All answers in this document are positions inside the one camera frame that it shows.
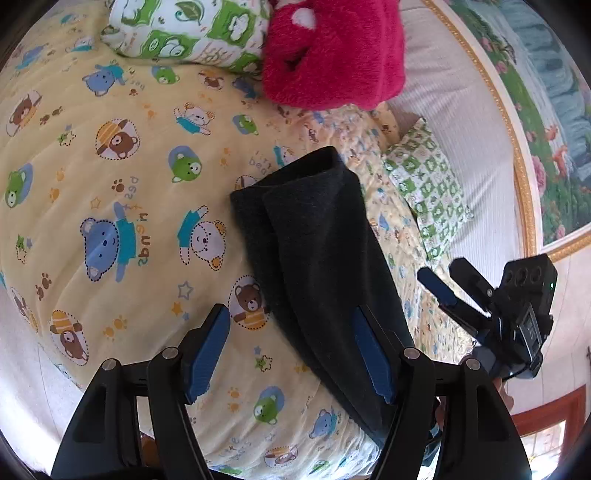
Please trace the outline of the right hand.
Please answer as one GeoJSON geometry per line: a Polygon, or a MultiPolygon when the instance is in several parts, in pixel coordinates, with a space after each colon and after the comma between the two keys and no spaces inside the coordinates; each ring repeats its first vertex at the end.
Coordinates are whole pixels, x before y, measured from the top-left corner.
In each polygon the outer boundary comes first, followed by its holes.
{"type": "Polygon", "coordinates": [[[506,388],[505,388],[505,383],[502,381],[501,378],[495,378],[493,380],[493,385],[495,386],[497,392],[499,393],[501,399],[503,400],[504,405],[506,406],[507,410],[509,412],[511,412],[514,407],[515,400],[511,395],[509,395],[507,393],[506,388]]]}

